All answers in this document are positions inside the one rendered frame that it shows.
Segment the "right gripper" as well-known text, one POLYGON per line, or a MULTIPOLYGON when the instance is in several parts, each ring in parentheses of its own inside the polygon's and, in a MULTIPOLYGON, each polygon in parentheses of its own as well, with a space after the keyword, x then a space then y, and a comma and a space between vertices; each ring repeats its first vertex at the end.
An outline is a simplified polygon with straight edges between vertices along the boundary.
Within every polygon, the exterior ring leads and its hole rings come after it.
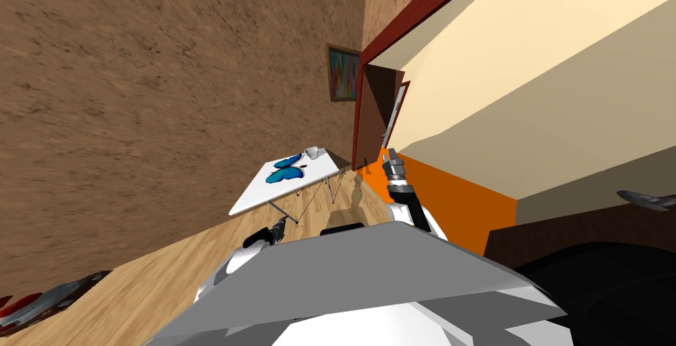
POLYGON ((394 148, 388 149, 389 159, 384 159, 384 172, 387 178, 405 178, 404 162, 398 157, 394 148))

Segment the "brown door leaf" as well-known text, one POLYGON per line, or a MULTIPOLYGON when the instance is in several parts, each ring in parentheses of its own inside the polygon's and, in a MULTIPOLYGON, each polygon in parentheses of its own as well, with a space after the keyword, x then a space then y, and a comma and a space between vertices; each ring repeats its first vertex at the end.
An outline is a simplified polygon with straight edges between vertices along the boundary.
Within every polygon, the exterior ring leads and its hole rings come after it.
POLYGON ((375 65, 365 67, 353 162, 356 169, 377 161, 404 74, 375 65))

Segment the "white table with blue butterfly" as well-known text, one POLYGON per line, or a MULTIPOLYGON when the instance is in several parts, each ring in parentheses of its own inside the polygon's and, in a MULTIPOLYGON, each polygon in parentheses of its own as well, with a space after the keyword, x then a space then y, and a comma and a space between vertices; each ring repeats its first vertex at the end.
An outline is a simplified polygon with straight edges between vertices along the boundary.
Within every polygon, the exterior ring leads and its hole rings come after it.
POLYGON ((282 210, 275 204, 275 201, 286 194, 296 193, 320 181, 330 187, 329 179, 339 173, 339 168, 325 149, 318 149, 315 158, 306 153, 298 153, 287 158, 266 162, 228 214, 239 215, 266 203, 278 210, 287 220, 298 223, 298 219, 282 210))

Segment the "colourful framed picture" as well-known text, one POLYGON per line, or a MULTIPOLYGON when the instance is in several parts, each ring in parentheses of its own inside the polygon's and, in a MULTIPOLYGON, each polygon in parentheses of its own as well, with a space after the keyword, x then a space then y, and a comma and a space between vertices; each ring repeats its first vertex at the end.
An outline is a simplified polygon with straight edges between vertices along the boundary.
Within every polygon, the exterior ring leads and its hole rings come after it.
POLYGON ((360 51, 330 43, 326 44, 325 49, 330 101, 354 102, 360 51))

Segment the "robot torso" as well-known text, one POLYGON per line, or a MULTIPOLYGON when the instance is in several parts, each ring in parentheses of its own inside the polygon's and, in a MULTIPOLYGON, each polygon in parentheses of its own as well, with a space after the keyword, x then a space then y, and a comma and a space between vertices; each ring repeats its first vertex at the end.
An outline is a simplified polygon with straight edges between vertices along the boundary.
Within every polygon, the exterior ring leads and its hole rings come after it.
POLYGON ((147 346, 574 346, 515 271, 407 223, 261 250, 147 346))

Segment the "dark brown cabinet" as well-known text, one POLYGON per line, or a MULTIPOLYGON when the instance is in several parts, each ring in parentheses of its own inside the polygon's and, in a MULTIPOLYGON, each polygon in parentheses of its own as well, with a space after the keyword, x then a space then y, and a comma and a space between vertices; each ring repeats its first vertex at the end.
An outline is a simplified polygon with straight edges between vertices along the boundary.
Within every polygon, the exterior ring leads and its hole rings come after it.
POLYGON ((652 211, 625 203, 492 230, 483 256, 515 268, 590 242, 638 244, 676 252, 676 205, 668 211, 652 211))

